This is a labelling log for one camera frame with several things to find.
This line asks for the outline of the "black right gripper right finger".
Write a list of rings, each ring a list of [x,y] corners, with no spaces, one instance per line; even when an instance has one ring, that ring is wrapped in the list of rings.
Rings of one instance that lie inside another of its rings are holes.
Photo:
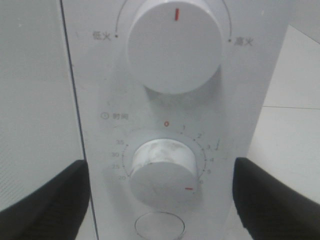
[[[245,157],[234,162],[232,196],[254,240],[318,240],[320,205]]]

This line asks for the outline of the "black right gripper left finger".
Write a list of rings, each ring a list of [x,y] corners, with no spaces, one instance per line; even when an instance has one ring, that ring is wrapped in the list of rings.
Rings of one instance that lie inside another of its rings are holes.
[[[74,240],[90,200],[88,163],[76,160],[0,212],[2,240]]]

